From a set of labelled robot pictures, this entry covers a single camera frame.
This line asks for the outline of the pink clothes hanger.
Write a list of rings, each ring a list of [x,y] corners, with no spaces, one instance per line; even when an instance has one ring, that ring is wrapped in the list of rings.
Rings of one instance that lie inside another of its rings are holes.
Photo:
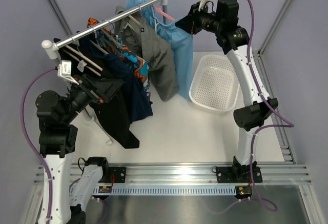
[[[170,16],[170,15],[168,15],[166,12],[164,12],[160,7],[156,7],[156,6],[153,6],[153,9],[156,11],[156,12],[158,12],[160,15],[162,15],[164,18],[166,18],[166,19],[168,19],[168,20],[170,20],[170,21],[175,21],[175,19],[172,17],[172,16]]]

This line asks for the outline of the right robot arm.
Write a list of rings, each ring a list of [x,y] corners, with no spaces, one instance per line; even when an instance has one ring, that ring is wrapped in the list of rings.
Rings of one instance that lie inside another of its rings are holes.
[[[218,182],[251,182],[251,177],[259,173],[255,159],[257,130],[278,106],[278,100],[270,97],[260,80],[249,35],[238,24],[238,11],[237,0],[218,0],[215,12],[208,12],[205,2],[199,1],[175,24],[191,35],[201,30],[214,33],[241,87],[244,106],[233,112],[239,127],[238,148],[230,167],[216,169]]]

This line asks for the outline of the light blue shorts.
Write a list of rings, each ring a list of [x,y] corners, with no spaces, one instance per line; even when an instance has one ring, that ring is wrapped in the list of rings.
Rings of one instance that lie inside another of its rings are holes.
[[[141,12],[155,32],[171,45],[179,85],[177,94],[189,99],[189,88],[192,81],[193,37],[176,27],[174,22],[168,25],[161,23],[151,6],[142,9]]]

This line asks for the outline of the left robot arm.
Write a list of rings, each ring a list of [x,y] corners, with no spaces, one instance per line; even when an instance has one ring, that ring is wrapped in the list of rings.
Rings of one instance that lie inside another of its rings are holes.
[[[39,119],[39,153],[44,165],[43,205],[38,223],[85,223],[86,207],[98,182],[109,179],[104,157],[90,157],[76,187],[70,189],[78,128],[71,124],[89,103],[109,103],[123,85],[121,79],[75,75],[67,96],[45,91],[35,101]]]

